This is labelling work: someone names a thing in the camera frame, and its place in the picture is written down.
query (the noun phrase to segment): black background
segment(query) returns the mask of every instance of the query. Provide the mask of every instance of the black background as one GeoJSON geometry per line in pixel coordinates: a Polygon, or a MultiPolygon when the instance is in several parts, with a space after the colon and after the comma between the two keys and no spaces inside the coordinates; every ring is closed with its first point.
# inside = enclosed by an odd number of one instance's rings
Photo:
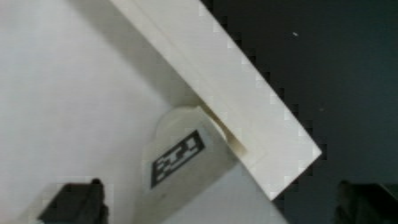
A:
{"type": "Polygon", "coordinates": [[[324,150],[276,203],[333,223],[338,182],[398,183],[398,1],[203,1],[324,150]]]}

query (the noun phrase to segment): white wall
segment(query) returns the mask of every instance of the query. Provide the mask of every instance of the white wall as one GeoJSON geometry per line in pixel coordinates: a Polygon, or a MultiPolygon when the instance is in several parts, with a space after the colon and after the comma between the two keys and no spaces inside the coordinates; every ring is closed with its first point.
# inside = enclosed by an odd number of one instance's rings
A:
{"type": "Polygon", "coordinates": [[[141,149],[198,100],[106,0],[3,0],[0,224],[27,223],[58,184],[91,177],[111,223],[132,223],[141,149]]]}

